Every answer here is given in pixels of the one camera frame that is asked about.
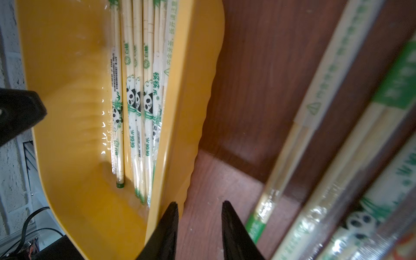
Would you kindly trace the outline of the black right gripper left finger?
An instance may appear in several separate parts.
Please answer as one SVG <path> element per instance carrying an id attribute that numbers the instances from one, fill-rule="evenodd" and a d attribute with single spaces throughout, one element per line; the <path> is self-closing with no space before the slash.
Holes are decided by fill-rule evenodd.
<path id="1" fill-rule="evenodd" d="M 179 212 L 178 204 L 169 204 L 152 236 L 137 260 L 175 260 Z"/>

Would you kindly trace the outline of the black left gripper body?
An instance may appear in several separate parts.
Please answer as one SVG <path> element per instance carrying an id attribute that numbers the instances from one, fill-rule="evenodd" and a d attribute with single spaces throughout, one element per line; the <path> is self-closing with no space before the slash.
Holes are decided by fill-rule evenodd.
<path id="1" fill-rule="evenodd" d="M 34 91 L 1 89 L 1 146 L 34 127 L 47 109 Z"/>

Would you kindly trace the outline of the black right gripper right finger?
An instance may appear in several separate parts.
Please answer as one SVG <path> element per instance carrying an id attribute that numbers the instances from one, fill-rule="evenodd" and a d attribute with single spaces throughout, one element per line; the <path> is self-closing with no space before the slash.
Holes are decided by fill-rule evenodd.
<path id="1" fill-rule="evenodd" d="M 222 205 L 222 240 L 225 260 L 265 260 L 228 200 Z"/>

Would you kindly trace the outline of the yellow plastic storage box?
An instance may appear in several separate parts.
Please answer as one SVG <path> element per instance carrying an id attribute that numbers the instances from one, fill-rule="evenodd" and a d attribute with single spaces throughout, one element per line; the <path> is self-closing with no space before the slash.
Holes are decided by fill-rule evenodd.
<path id="1" fill-rule="evenodd" d="M 88 260 L 134 260 L 171 202 L 183 209 L 225 17 L 222 1 L 180 1 L 155 173 L 145 211 L 111 170 L 107 1 L 16 1 L 26 87 L 47 115 L 32 130 L 44 194 Z"/>

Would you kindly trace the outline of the green print chopsticks pair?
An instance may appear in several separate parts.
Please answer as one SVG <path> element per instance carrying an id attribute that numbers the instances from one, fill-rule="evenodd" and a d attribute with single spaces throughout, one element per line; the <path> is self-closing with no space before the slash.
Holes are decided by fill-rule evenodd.
<path id="1" fill-rule="evenodd" d="M 110 72 L 112 80 L 112 137 L 111 137 L 111 157 L 112 171 L 116 176 L 116 186 L 124 188 L 124 118 L 123 118 L 123 98 L 122 98 L 122 64 L 120 48 L 120 2 L 109 1 L 111 14 L 111 56 Z"/>

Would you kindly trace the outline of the panda chopsticks pair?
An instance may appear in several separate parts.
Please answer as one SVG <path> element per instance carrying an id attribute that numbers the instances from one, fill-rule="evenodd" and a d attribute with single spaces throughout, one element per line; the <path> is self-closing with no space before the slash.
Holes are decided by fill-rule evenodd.
<path id="1" fill-rule="evenodd" d="M 124 64 L 126 68 L 126 101 L 128 112 L 128 133 L 131 155 L 131 169 L 133 173 L 133 185 L 135 196 L 142 204 L 145 204 L 145 198 L 140 189 L 141 170 L 138 147 L 138 127 L 137 127 L 137 97 L 135 87 L 135 56 L 133 41 L 133 8 L 132 1 L 122 1 L 122 25 L 123 25 L 123 51 Z"/>

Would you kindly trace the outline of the eleventh chopsticks pair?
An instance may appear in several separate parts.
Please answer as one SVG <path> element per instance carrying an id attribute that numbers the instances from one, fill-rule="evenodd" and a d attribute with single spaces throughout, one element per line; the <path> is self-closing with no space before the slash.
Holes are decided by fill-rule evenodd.
<path id="1" fill-rule="evenodd" d="M 348 1 L 294 118 L 246 231 L 257 243 L 306 148 L 329 110 L 383 1 Z"/>

